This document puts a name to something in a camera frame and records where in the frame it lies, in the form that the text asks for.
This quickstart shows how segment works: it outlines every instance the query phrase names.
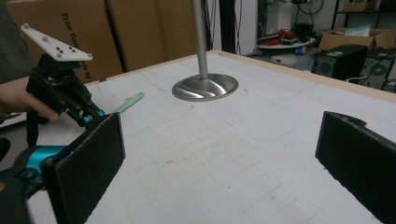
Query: cardboard box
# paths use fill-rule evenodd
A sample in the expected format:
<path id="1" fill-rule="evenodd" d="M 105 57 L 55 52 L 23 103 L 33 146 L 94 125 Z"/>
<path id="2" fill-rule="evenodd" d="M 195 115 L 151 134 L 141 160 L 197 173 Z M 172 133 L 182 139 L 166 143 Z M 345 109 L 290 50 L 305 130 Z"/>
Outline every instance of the cardboard box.
<path id="1" fill-rule="evenodd" d="M 21 29 L 29 23 L 37 31 L 91 53 L 77 75 L 83 83 L 122 73 L 102 0 L 30 0 L 8 2 L 7 9 Z M 35 64 L 45 51 L 21 32 Z"/>
<path id="2" fill-rule="evenodd" d="M 191 1 L 106 0 L 126 71 L 196 53 Z"/>
<path id="3" fill-rule="evenodd" d="M 395 37 L 391 30 L 373 29 L 369 36 L 344 35 L 347 28 L 337 28 L 326 32 L 320 39 L 319 50 L 333 49 L 345 44 L 391 48 L 395 46 Z"/>
<path id="4" fill-rule="evenodd" d="M 367 11 L 375 8 L 375 0 L 370 2 L 352 2 L 344 4 L 345 12 Z"/>

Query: black foam pad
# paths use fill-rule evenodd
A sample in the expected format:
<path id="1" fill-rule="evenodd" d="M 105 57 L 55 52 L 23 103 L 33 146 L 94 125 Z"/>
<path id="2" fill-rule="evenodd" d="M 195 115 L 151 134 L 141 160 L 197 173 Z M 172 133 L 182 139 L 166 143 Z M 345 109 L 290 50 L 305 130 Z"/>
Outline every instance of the black foam pad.
<path id="1" fill-rule="evenodd" d="M 84 223 L 125 158 L 120 115 L 93 121 L 62 152 L 40 163 L 58 223 Z"/>
<path id="2" fill-rule="evenodd" d="M 350 116 L 325 112 L 315 155 L 384 223 L 396 223 L 396 144 Z"/>

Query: robotic hand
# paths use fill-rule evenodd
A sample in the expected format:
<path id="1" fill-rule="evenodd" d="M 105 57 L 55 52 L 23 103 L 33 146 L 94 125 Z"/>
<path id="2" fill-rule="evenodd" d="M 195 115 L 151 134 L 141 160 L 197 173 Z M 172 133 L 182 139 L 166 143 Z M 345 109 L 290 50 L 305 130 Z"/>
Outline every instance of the robotic hand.
<path id="1" fill-rule="evenodd" d="M 69 146 L 36 146 L 40 119 L 29 112 L 29 147 L 0 172 L 0 217 L 2 223 L 31 223 L 26 200 L 45 189 L 58 223 L 84 223 L 125 158 L 120 114 L 105 115 L 75 74 L 79 62 L 91 60 L 91 54 L 28 24 L 21 29 L 48 53 L 32 70 L 26 90 L 86 131 Z"/>

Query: metal pole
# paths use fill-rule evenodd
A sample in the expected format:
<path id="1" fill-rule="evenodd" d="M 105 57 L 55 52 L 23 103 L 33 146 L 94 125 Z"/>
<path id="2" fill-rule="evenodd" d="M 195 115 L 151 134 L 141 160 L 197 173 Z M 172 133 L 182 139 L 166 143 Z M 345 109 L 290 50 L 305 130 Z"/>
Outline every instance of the metal pole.
<path id="1" fill-rule="evenodd" d="M 191 0 L 191 2 L 200 74 L 179 81 L 172 89 L 172 93 L 177 98 L 186 101 L 216 100 L 236 91 L 238 81 L 226 75 L 207 73 L 204 12 L 201 8 L 202 1 Z"/>
<path id="2" fill-rule="evenodd" d="M 201 80 L 208 78 L 207 62 L 206 62 L 206 39 L 204 16 L 201 9 L 201 0 L 192 0 L 192 13 L 194 15 L 195 38 L 197 44 L 198 66 L 201 75 Z"/>

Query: cable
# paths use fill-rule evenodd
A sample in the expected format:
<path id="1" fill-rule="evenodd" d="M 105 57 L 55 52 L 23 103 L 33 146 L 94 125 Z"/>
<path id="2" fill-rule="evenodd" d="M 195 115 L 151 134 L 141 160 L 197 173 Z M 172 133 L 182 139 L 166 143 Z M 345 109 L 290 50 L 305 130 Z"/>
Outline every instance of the cable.
<path id="1" fill-rule="evenodd" d="M 349 82 L 350 80 L 362 80 L 362 79 L 365 79 L 365 78 L 366 78 L 366 76 L 364 76 L 364 77 L 350 77 L 350 78 L 347 78 L 345 80 L 345 82 Z"/>
<path id="2" fill-rule="evenodd" d="M 296 27 L 296 25 L 297 25 L 297 20 L 298 20 L 299 15 L 300 15 L 300 8 L 297 7 L 297 15 L 296 15 L 296 20 L 294 21 L 294 27 Z"/>
<path id="3" fill-rule="evenodd" d="M 213 48 L 213 41 L 215 40 L 215 31 L 216 31 L 216 7 L 217 7 L 217 1 L 213 0 L 212 1 L 212 13 L 210 14 L 210 23 L 209 23 L 211 25 L 212 21 L 213 21 L 212 48 Z"/>
<path id="4" fill-rule="evenodd" d="M 314 17 L 312 16 L 313 15 L 313 13 L 312 13 L 312 3 L 309 3 L 308 10 L 309 10 L 309 16 L 311 17 L 311 21 L 312 21 L 312 27 L 315 27 Z"/>
<path id="5" fill-rule="evenodd" d="M 206 34 L 206 41 L 209 43 L 209 46 L 206 46 L 209 49 L 213 49 L 213 40 L 212 40 L 212 34 L 210 31 L 210 18 L 209 18 L 209 14 L 208 14 L 208 6 L 207 6 L 207 0 L 204 0 L 202 2 L 202 10 L 204 12 L 204 17 L 205 17 L 205 22 L 206 22 L 206 31 L 208 32 L 208 34 Z"/>
<path id="6" fill-rule="evenodd" d="M 323 9 L 323 5 L 324 5 L 324 0 L 321 0 L 321 2 L 320 2 L 320 7 L 319 7 L 316 11 L 314 11 L 314 12 L 312 12 L 311 10 L 308 10 L 307 12 L 304 11 L 304 10 L 301 8 L 300 4 L 297 4 L 297 8 L 298 8 L 299 10 L 301 10 L 301 12 L 303 12 L 305 15 L 315 15 L 315 14 L 317 14 L 318 12 L 320 12 L 320 11 Z"/>
<path id="7" fill-rule="evenodd" d="M 239 1 L 239 22 L 236 22 L 236 13 L 234 15 L 234 24 L 235 24 L 235 31 L 236 31 L 236 54 L 241 53 L 241 45 L 239 43 L 239 31 L 241 29 L 241 20 L 242 20 L 242 0 Z"/>
<path id="8" fill-rule="evenodd" d="M 258 3 L 258 10 L 259 15 L 257 19 L 257 39 L 259 40 L 262 38 L 264 34 L 266 34 L 265 28 L 267 27 L 267 20 L 266 20 L 266 10 L 267 10 L 267 3 L 265 0 L 259 0 Z"/>

